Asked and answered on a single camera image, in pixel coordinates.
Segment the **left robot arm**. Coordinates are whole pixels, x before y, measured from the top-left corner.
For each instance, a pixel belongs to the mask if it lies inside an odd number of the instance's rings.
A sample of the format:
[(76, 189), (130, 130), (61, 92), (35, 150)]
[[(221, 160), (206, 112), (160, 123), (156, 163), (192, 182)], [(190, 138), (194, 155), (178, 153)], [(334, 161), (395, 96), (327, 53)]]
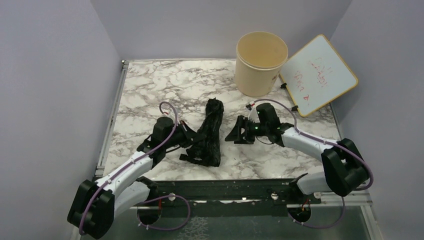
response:
[(78, 228), (80, 235), (100, 239), (115, 217), (130, 207), (155, 203), (157, 184), (144, 174), (164, 159), (168, 149), (189, 148), (205, 138), (205, 134), (192, 130), (183, 120), (158, 118), (152, 133), (124, 164), (102, 178), (85, 180), (79, 185), (67, 221)]

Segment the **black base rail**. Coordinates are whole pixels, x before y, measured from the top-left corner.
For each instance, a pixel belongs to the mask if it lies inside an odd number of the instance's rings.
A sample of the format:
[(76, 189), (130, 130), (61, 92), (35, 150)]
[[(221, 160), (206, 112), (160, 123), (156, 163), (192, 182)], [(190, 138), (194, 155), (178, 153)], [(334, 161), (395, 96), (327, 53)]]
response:
[(146, 218), (293, 216), (305, 222), (313, 207), (323, 207), (325, 203), (318, 192), (291, 196), (292, 180), (161, 180), (155, 182), (155, 201), (132, 207)]

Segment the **beige round trash bin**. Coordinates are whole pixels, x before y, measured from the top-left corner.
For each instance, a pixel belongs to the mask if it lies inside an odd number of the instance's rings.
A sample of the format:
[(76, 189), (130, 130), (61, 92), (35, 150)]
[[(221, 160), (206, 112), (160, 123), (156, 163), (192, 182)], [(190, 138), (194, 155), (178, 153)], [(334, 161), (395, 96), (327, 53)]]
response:
[(270, 93), (288, 53), (285, 41), (273, 33), (255, 31), (243, 35), (236, 45), (234, 82), (238, 90), (250, 97)]

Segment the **white board with wooden frame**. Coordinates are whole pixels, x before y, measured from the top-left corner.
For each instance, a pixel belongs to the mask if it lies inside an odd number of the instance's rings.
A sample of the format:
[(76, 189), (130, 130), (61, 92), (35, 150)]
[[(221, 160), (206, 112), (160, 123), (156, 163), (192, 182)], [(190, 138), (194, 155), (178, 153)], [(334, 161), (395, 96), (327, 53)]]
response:
[(283, 64), (286, 89), (302, 117), (358, 85), (358, 78), (330, 41), (317, 35)]

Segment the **black plastic trash bag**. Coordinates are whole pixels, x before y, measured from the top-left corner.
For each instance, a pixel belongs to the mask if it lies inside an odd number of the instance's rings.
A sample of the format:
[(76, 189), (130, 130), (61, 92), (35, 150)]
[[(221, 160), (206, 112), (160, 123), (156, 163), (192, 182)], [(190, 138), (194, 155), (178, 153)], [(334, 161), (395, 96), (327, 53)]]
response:
[(219, 167), (221, 163), (220, 127), (223, 121), (223, 102), (210, 98), (205, 107), (205, 119), (197, 133), (205, 138), (193, 144), (186, 153), (201, 157), (205, 163), (192, 163), (205, 167)]

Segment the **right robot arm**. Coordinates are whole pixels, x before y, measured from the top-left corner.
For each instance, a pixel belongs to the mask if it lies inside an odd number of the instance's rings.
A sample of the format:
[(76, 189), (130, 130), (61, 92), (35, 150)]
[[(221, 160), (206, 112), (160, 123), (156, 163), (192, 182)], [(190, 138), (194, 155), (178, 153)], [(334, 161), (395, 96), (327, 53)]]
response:
[(289, 183), (289, 199), (300, 204), (310, 194), (333, 192), (345, 197), (362, 190), (361, 184), (373, 183), (374, 177), (358, 148), (348, 138), (336, 141), (319, 138), (298, 129), (295, 123), (282, 123), (275, 108), (268, 102), (252, 102), (248, 116), (239, 115), (225, 141), (252, 145), (256, 138), (267, 137), (281, 147), (298, 150), (322, 163), (323, 171), (305, 173)]

